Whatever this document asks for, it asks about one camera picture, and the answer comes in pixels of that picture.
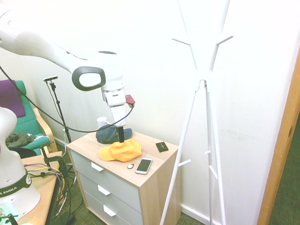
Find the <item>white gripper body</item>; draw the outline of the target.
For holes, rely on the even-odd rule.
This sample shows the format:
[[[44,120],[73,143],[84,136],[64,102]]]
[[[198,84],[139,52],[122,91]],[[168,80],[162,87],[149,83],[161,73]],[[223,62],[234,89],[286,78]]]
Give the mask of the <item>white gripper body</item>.
[[[113,120],[117,127],[123,127],[126,124],[126,109],[125,109],[125,92],[115,91],[115,92],[105,92],[104,96],[106,98],[107,105],[109,106]]]

